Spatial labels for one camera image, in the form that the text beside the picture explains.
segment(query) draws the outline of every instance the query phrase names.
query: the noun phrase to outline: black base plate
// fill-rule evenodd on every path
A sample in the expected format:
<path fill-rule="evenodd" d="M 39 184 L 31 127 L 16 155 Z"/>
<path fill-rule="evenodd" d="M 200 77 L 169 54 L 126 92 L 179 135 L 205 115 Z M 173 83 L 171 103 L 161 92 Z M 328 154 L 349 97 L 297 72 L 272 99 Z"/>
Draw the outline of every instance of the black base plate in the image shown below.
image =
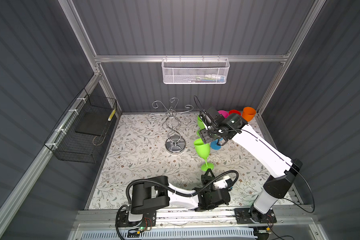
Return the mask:
<path fill-rule="evenodd" d="M 249 223 L 255 223 L 252 221 L 251 217 L 249 216 L 249 210 L 250 208 L 237 208 L 234 209 L 235 211 L 235 218 L 238 224 L 249 224 Z M 268 217 L 268 220 L 263 220 L 261 223 L 277 223 L 275 214 L 272 209 L 270 209 L 267 213 L 267 215 L 271 216 L 271 218 Z"/>
<path fill-rule="evenodd" d="M 139 222 L 128 221 L 127 211 L 121 211 L 119 214 L 119 220 L 117 221 L 117 225 L 118 225 L 118 227 L 145 227 L 146 223 L 145 223 L 144 218 L 149 218 L 152 221 L 152 224 L 151 224 L 151 221 L 149 221 L 147 219 L 148 227 L 154 227 L 156 225 L 156 211 L 144 213 L 142 221 L 139 221 Z"/>

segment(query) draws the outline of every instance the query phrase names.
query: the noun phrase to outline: gray corrugated panel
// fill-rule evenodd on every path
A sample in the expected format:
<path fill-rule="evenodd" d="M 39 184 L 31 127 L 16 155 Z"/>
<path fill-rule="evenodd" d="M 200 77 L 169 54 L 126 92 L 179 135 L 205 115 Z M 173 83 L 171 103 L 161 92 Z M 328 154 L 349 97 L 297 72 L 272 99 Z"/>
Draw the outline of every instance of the gray corrugated panel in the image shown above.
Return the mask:
<path fill-rule="evenodd" d="M 57 1 L 0 1 L 0 207 L 92 75 Z M 99 167 L 70 164 L 52 160 L 2 239 L 67 236 Z"/>
<path fill-rule="evenodd" d="M 257 108 L 279 63 L 231 63 L 226 84 L 164 84 L 160 63 L 103 63 L 108 80 L 124 112 L 153 111 L 152 102 L 179 98 L 177 110 L 195 108 L 197 95 L 204 108 Z"/>
<path fill-rule="evenodd" d="M 326 3 L 263 118 L 278 149 L 303 161 L 330 237 L 360 238 L 360 221 L 343 221 L 360 220 L 360 0 Z"/>
<path fill-rule="evenodd" d="M 313 0 L 74 0 L 97 55 L 278 55 Z"/>

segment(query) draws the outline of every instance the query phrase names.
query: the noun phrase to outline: leaf pattern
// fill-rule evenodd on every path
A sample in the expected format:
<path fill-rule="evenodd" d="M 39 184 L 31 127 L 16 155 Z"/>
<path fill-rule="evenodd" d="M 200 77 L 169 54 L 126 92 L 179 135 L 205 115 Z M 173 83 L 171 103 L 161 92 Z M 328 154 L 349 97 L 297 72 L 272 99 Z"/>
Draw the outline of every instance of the leaf pattern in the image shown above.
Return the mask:
<path fill-rule="evenodd" d="M 150 123 L 146 117 L 146 114 L 121 116 L 89 209 L 118 209 L 126 204 L 125 188 L 135 179 L 166 175 L 169 182 L 177 187 L 201 187 L 200 177 L 204 172 L 200 167 L 204 160 L 197 155 L 193 146 L 193 142 L 199 138 L 196 135 L 199 130 L 197 114 L 177 115 L 180 119 L 192 119 L 191 123 L 183 124 L 179 130 L 187 145 L 186 150 L 178 155 L 171 155 L 165 150 L 168 132 L 161 127 L 165 119 Z M 262 136 L 255 119 L 250 125 Z M 266 168 L 233 141 L 220 150 L 211 149 L 207 160 L 215 165 L 215 175 L 232 169 L 240 173 L 239 180 L 230 192 L 231 206 L 251 205 L 269 177 Z M 289 203 L 282 199 L 276 204 Z"/>

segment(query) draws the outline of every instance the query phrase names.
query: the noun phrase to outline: black wire basket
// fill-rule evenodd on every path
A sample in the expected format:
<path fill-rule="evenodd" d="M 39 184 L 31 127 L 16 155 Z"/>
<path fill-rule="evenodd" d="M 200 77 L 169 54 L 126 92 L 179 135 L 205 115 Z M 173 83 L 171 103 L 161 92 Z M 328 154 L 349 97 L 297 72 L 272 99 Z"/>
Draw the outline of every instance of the black wire basket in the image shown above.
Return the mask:
<path fill-rule="evenodd" d="M 78 128 L 82 129 L 81 122 L 85 121 L 88 115 L 94 116 L 95 119 L 97 116 L 106 118 L 103 124 L 98 126 L 99 134 L 78 132 Z M 116 99 L 87 94 L 76 110 L 72 111 L 64 126 L 58 130 L 56 140 L 53 143 L 47 143 L 53 132 L 57 131 L 54 130 L 44 145 L 62 161 L 87 163 L 102 161 L 117 120 L 115 115 Z"/>

